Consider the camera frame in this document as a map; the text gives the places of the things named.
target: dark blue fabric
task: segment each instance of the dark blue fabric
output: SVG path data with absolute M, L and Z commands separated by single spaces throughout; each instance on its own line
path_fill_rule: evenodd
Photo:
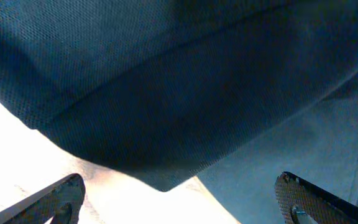
M 196 2 L 0 1 L 0 101 L 169 190 L 357 75 L 358 1 Z

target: gray fabric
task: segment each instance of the gray fabric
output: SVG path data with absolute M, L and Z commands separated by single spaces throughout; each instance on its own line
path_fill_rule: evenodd
M 322 101 L 198 177 L 241 223 L 278 224 L 283 217 L 273 186 L 283 171 L 356 204 L 358 95 Z

